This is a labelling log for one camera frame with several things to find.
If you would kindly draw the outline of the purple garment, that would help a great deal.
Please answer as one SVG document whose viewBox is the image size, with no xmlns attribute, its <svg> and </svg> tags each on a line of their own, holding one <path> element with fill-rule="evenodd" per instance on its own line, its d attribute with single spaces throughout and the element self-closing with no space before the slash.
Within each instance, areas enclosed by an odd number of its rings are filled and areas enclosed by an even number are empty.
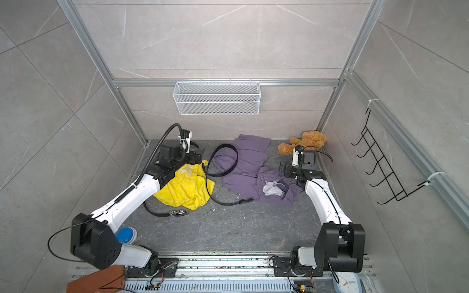
<svg viewBox="0 0 469 293">
<path fill-rule="evenodd" d="M 230 148 L 217 151 L 212 163 L 221 172 L 236 164 L 233 171 L 222 178 L 223 186 L 245 199 L 281 206 L 292 206 L 303 188 L 293 178 L 282 176 L 278 170 L 265 166 L 269 159 L 266 150 L 271 139 L 241 134 Z"/>
</svg>

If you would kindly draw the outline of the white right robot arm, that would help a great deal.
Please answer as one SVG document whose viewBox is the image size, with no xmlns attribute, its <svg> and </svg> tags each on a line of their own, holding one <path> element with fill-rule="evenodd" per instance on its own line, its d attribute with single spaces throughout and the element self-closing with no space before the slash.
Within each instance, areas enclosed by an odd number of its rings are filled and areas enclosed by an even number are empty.
<svg viewBox="0 0 469 293">
<path fill-rule="evenodd" d="M 366 234 L 342 210 L 325 174 L 316 168 L 316 151 L 294 147 L 291 163 L 282 162 L 280 173 L 300 184 L 322 222 L 312 247 L 295 247 L 289 267 L 294 275 L 322 276 L 323 272 L 359 273 L 363 268 Z"/>
</svg>

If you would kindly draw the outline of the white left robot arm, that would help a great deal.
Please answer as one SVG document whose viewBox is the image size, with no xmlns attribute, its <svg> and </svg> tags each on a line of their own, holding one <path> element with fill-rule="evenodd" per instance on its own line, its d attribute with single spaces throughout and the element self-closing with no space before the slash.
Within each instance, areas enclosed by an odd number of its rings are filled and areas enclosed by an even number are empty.
<svg viewBox="0 0 469 293">
<path fill-rule="evenodd" d="M 180 142 L 164 146 L 164 139 L 177 128 Z M 137 179 L 104 206 L 90 214 L 80 213 L 70 226 L 72 262 L 85 262 L 103 270 L 111 266 L 139 268 L 156 275 L 158 253 L 141 245 L 123 244 L 116 233 L 124 221 L 150 197 L 164 188 L 186 164 L 200 164 L 202 154 L 192 151 L 192 132 L 174 123 L 163 134 Z"/>
</svg>

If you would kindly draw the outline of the yellow trousers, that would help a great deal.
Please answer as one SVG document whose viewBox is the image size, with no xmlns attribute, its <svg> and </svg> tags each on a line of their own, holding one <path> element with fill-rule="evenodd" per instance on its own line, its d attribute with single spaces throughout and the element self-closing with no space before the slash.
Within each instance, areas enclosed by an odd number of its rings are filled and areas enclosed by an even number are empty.
<svg viewBox="0 0 469 293">
<path fill-rule="evenodd" d="M 167 206 L 184 207 L 191 211 L 206 205 L 216 184 L 210 179 L 205 181 L 202 164 L 206 166 L 208 161 L 203 160 L 198 165 L 184 165 L 175 172 L 174 178 L 153 196 Z"/>
</svg>

